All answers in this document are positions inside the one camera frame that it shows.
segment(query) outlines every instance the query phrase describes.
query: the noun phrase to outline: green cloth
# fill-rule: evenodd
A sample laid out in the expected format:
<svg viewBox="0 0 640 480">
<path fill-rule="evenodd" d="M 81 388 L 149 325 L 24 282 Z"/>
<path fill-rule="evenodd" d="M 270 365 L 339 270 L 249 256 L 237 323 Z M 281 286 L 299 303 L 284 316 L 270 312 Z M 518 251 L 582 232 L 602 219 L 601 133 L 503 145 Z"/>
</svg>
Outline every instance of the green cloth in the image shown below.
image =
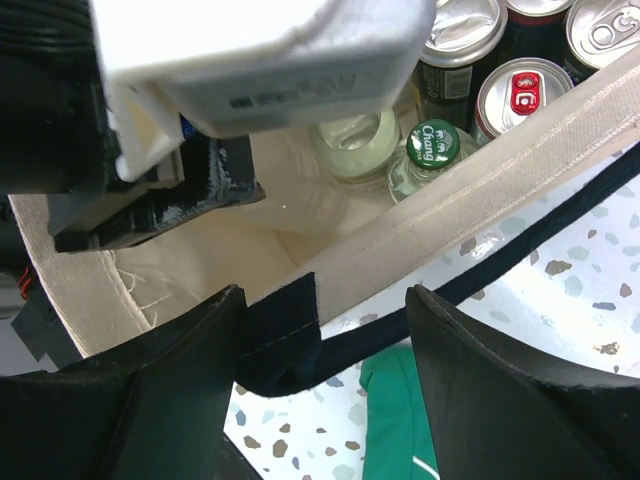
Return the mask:
<svg viewBox="0 0 640 480">
<path fill-rule="evenodd" d="M 413 350 L 391 347 L 365 360 L 360 385 L 368 409 L 363 479 L 439 478 L 419 466 L 423 462 L 437 472 Z"/>
</svg>

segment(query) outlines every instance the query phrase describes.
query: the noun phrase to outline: green bottle cap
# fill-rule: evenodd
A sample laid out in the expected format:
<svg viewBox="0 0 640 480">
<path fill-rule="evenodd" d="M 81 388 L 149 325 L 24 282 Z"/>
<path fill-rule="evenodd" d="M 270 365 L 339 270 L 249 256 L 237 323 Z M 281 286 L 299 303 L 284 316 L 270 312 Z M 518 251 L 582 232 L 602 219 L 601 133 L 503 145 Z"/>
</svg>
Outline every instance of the green bottle cap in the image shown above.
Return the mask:
<svg viewBox="0 0 640 480">
<path fill-rule="evenodd" d="M 407 155 L 418 167 L 439 170 L 460 152 L 460 135 L 444 120 L 428 120 L 416 125 L 407 138 Z"/>
</svg>

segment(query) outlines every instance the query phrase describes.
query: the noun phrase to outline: white plastic casing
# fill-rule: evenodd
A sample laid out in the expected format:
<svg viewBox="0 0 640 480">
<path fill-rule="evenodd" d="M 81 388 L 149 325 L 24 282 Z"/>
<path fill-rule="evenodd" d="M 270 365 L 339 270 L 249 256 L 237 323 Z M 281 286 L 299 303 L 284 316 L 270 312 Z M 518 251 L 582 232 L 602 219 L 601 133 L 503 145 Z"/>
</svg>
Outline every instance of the white plastic casing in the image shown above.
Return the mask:
<svg viewBox="0 0 640 480">
<path fill-rule="evenodd" d="M 107 102 L 133 181 L 183 141 L 391 107 L 435 0 L 91 0 Z"/>
</svg>

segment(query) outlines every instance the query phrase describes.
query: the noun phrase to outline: can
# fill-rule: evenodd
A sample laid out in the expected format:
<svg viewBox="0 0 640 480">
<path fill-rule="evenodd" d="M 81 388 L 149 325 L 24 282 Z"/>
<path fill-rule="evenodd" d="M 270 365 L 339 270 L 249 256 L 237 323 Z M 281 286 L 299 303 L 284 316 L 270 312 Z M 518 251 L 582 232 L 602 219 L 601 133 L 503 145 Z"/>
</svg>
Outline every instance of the can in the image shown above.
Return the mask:
<svg viewBox="0 0 640 480">
<path fill-rule="evenodd" d="M 563 21 L 574 0 L 506 0 L 509 21 L 500 42 L 500 63 L 537 57 L 562 61 Z"/>
<path fill-rule="evenodd" d="M 549 60 L 511 60 L 482 84 L 471 136 L 479 145 L 486 145 L 572 88 L 567 72 Z"/>
<path fill-rule="evenodd" d="M 498 65 L 495 47 L 507 25 L 507 8 L 503 0 L 438 3 L 412 75 L 418 119 L 440 118 L 468 132 L 478 90 Z"/>
<path fill-rule="evenodd" d="M 640 0 L 577 0 L 566 22 L 563 65 L 574 83 L 640 43 Z"/>
</svg>

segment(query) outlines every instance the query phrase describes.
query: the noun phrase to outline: speckled white countertop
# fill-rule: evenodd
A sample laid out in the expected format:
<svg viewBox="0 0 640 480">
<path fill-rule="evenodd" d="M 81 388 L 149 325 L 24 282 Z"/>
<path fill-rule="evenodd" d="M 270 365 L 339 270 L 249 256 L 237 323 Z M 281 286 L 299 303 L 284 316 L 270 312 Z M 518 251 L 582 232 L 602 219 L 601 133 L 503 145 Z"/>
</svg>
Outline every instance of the speckled white countertop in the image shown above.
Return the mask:
<svg viewBox="0 0 640 480">
<path fill-rule="evenodd" d="M 509 242 L 613 158 L 585 172 L 325 326 L 325 337 L 437 288 Z M 515 338 L 605 371 L 640 377 L 640 178 L 460 305 Z M 356 365 L 317 388 L 263 399 L 236 386 L 225 431 L 268 480 L 362 476 L 366 394 Z"/>
</svg>

